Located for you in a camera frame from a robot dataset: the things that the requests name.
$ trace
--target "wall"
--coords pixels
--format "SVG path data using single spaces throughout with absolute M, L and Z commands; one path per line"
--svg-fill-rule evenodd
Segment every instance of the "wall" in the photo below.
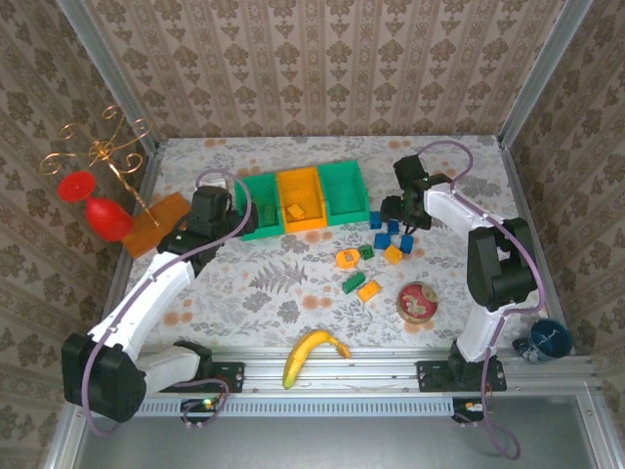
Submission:
M 67 122 L 107 135 L 100 112 L 110 104 L 54 1 L 0 2 L 2 468 L 45 460 L 63 404 L 61 343 L 99 319 L 119 255 L 118 246 L 91 232 L 84 206 L 59 200 L 60 177 L 37 167 L 49 152 L 67 148 L 56 140 Z M 61 174 L 82 166 L 68 161 Z M 94 172 L 100 194 L 131 206 L 105 168 Z
M 161 138 L 496 134 L 563 0 L 88 0 Z
M 625 2 L 596 0 L 513 144 L 578 352 L 625 441 Z

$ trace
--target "floral tablecloth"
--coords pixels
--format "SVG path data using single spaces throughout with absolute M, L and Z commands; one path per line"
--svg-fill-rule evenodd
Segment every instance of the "floral tablecloth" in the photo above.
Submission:
M 401 194 L 393 163 L 435 140 L 439 137 L 171 140 L 161 150 L 163 162 L 151 202 L 171 192 L 190 200 L 195 176 L 205 168 L 247 176 L 356 159 L 371 209 L 376 210 L 385 196 Z M 517 216 L 495 138 L 457 140 L 476 157 L 460 190 L 488 210 Z M 422 161 L 431 174 L 453 177 L 464 169 L 467 156 L 456 147 L 441 146 L 426 152 Z M 336 268 L 335 256 L 339 250 L 373 244 L 376 233 L 367 223 L 356 223 L 229 241 L 172 303 L 146 346 L 158 349 L 184 338 L 207 346 L 290 347 L 306 331 L 324 328 L 352 347 L 448 347 L 462 331 L 472 305 L 465 283 L 466 241 L 435 223 L 430 231 L 415 234 L 412 253 L 398 266 L 389 264 L 382 251 L 376 251 L 373 259 L 360 260 L 357 269 L 383 288 L 362 304 L 355 293 L 346 295 L 341 290 L 353 272 Z M 399 236 L 393 243 L 398 246 Z M 135 262 L 128 288 L 145 272 L 153 254 Z M 405 323 L 396 310 L 400 288 L 415 280 L 431 286 L 439 300 L 434 318 L 421 325 Z M 530 296 L 528 303 L 534 301 L 535 296 Z M 500 346 L 509 347 L 535 319 L 510 318 Z

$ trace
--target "blue cup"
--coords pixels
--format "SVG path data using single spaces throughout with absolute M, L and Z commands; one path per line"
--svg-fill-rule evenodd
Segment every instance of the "blue cup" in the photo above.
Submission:
M 556 320 L 538 320 L 526 338 L 512 343 L 528 362 L 541 363 L 566 357 L 573 348 L 570 332 Z

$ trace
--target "red goblet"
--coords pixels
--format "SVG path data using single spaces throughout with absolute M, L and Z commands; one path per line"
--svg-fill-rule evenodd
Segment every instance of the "red goblet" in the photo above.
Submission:
M 118 241 L 133 230 L 133 219 L 115 201 L 90 197 L 96 178 L 87 171 L 76 171 L 59 183 L 59 197 L 65 202 L 87 199 L 87 221 L 94 232 L 106 241 Z

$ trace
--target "yellow bin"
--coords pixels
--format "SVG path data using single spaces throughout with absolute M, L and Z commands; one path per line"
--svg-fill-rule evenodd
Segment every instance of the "yellow bin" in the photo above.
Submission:
M 321 190 L 319 173 L 315 167 L 282 171 L 275 175 L 280 195 L 280 210 L 287 233 L 313 230 L 328 226 L 325 199 Z M 299 206 L 304 218 L 297 220 L 286 209 Z

